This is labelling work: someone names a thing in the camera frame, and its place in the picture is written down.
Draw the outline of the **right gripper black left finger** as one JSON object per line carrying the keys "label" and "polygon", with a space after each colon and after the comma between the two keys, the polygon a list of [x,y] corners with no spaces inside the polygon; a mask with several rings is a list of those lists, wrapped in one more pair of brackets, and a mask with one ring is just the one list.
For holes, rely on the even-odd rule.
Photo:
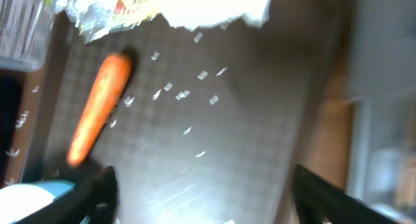
{"label": "right gripper black left finger", "polygon": [[112,224],[117,198],[116,173],[108,166],[18,224],[81,223],[87,217],[90,223]]}

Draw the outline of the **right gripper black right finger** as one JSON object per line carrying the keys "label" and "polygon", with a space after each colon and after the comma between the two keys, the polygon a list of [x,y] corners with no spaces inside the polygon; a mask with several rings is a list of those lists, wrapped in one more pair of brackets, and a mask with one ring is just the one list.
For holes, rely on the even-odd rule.
{"label": "right gripper black right finger", "polygon": [[291,191],[300,224],[371,224],[396,221],[378,213],[306,167],[294,167]]}

